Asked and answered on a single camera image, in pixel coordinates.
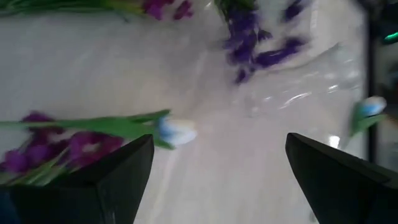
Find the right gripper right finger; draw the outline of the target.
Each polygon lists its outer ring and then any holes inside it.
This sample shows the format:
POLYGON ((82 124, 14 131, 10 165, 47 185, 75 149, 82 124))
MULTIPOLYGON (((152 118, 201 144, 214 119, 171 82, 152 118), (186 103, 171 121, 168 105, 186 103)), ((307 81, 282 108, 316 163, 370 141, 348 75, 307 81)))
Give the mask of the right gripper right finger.
POLYGON ((397 173, 298 133, 285 151, 320 224, 397 224, 397 173))

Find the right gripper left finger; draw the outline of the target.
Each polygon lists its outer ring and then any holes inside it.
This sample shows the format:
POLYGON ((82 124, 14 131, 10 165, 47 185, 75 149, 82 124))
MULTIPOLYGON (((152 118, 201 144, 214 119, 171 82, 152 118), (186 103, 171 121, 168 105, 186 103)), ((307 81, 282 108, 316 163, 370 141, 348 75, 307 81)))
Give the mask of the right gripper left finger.
POLYGON ((134 222, 154 158, 146 134, 45 186, 1 187, 1 224, 134 222))

